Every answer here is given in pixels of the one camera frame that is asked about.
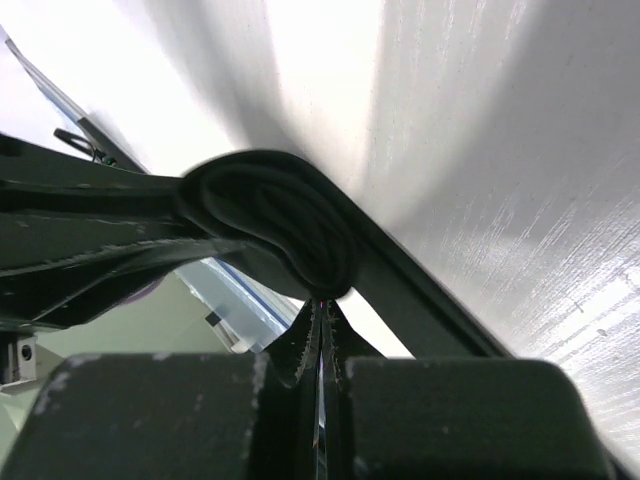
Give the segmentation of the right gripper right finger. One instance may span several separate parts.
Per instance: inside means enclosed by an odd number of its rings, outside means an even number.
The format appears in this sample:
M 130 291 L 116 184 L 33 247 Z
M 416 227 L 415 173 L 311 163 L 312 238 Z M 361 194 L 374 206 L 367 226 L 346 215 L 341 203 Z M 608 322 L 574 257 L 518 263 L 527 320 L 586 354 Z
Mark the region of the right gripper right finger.
M 388 359 L 319 306 L 331 479 L 609 479 L 573 382 L 539 360 Z

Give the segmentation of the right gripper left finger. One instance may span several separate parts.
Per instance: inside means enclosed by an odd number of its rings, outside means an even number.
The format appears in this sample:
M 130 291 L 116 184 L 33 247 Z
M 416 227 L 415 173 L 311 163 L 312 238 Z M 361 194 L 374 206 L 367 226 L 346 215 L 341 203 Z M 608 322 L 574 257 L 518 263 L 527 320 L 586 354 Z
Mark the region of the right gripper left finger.
M 83 354 L 49 376 L 5 479 L 311 479 L 319 323 L 263 352 Z

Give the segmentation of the black necktie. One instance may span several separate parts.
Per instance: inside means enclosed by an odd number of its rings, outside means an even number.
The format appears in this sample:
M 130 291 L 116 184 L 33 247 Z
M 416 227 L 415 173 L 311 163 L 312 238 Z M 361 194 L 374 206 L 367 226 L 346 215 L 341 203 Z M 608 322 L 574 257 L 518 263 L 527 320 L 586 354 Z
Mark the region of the black necktie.
M 328 177 L 277 150 L 203 163 L 176 193 L 180 214 L 244 246 L 233 266 L 286 296 L 336 300 L 355 290 L 416 357 L 508 352 Z

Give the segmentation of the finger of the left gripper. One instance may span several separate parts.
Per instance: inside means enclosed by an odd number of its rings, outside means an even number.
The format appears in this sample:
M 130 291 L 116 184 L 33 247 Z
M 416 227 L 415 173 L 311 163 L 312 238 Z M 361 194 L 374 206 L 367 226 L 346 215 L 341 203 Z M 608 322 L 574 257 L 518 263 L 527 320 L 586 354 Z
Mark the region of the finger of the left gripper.
M 307 290 L 273 256 L 176 221 L 1 216 L 1 327 L 65 329 L 91 321 L 171 271 L 219 258 L 277 293 Z
M 117 219 L 177 216 L 178 178 L 91 163 L 1 136 L 1 211 Z

